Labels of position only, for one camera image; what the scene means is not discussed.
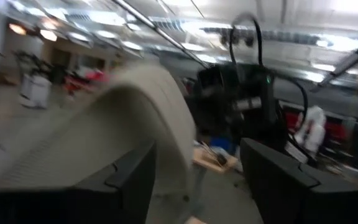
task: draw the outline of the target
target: table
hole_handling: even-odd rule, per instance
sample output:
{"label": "table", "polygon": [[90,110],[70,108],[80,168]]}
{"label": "table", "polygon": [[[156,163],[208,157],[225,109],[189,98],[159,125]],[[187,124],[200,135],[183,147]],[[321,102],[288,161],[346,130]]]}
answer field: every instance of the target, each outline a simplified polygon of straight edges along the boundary
{"label": "table", "polygon": [[189,197],[188,209],[180,218],[181,224],[189,222],[190,219],[194,218],[193,216],[195,216],[201,210],[200,196],[206,171],[211,170],[213,172],[217,172],[218,174],[224,174],[228,170],[232,169],[238,161],[238,159],[234,156],[229,156],[226,159],[227,163],[222,167],[215,163],[213,156],[205,152],[202,147],[194,148],[193,163],[195,165],[194,168],[196,169],[196,178],[193,190]]}

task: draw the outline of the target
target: ceiling pipe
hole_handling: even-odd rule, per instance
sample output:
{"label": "ceiling pipe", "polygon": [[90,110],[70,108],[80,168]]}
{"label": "ceiling pipe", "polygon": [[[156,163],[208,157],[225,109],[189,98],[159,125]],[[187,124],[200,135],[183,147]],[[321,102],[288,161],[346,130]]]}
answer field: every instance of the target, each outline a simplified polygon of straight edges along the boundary
{"label": "ceiling pipe", "polygon": [[175,41],[172,37],[170,37],[167,33],[165,33],[162,29],[158,28],[150,19],[146,18],[142,13],[140,13],[138,10],[133,8],[130,4],[125,2],[124,0],[112,0],[117,5],[121,6],[123,9],[127,10],[129,13],[131,13],[136,19],[142,21],[145,25],[147,25],[149,28],[154,30],[156,33],[160,34],[165,40],[173,44],[175,47],[180,49],[183,53],[185,53],[187,56],[198,62],[200,65],[202,65],[204,68],[207,68],[208,65],[201,61],[196,55],[188,51],[182,44]]}

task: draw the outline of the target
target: ceiling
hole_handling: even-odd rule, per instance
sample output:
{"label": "ceiling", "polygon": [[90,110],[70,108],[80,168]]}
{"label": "ceiling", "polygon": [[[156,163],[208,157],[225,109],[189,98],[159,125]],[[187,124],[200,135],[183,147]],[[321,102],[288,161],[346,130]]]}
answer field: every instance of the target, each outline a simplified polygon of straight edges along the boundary
{"label": "ceiling", "polygon": [[[334,65],[358,47],[355,0],[11,0],[9,15],[40,27],[54,16],[58,23],[53,31],[62,36],[77,32],[92,42],[106,43],[95,35],[103,30],[116,34],[111,41],[118,45],[132,42],[144,50],[180,52],[116,1],[128,3],[189,52],[203,55],[204,61],[227,59],[221,36],[228,34],[231,21],[243,11],[260,21],[268,58]],[[251,24],[239,28],[239,37],[253,35]],[[255,50],[243,42],[235,52],[244,60],[255,56]]]}

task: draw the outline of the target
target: wooden board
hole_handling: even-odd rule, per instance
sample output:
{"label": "wooden board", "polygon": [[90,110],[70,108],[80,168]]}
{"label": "wooden board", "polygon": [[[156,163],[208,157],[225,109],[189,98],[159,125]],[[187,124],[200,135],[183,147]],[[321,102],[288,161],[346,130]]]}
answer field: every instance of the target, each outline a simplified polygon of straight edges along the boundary
{"label": "wooden board", "polygon": [[227,164],[224,167],[221,167],[214,161],[213,156],[205,152],[202,147],[194,148],[193,162],[220,174],[223,174],[233,168],[237,160],[237,158],[230,156],[227,159]]}

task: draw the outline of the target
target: blue object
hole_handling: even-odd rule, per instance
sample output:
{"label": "blue object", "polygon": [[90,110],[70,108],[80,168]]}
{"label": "blue object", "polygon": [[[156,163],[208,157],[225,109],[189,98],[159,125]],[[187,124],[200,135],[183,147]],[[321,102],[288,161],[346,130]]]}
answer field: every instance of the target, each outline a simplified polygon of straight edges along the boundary
{"label": "blue object", "polygon": [[215,147],[221,147],[230,155],[233,155],[235,153],[233,147],[231,147],[232,145],[231,142],[225,138],[212,138],[209,145]]}

